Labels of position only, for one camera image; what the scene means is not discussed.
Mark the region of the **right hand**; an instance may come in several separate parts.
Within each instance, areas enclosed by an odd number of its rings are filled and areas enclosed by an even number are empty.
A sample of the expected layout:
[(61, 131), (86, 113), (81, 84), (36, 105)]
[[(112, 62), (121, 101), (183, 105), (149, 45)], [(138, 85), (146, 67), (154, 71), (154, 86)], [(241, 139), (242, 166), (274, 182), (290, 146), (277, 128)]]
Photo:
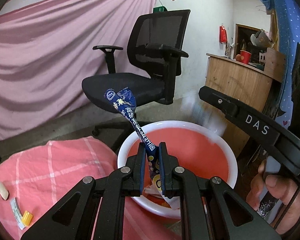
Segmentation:
[[(258, 174), (253, 178), (250, 184), (250, 192), (247, 195), (246, 202), (256, 211), (260, 205), (259, 196), (264, 188), (275, 198), (281, 200), (283, 207), (279, 214), (283, 213), (285, 207), (289, 204), (291, 198), (297, 190), (296, 183), (291, 179), (282, 178), (277, 175), (268, 175), (263, 180), (264, 163), (262, 161), (258, 168)], [(293, 228), (300, 218), (300, 191), (289, 210), (276, 228), (276, 232), (284, 235)]]

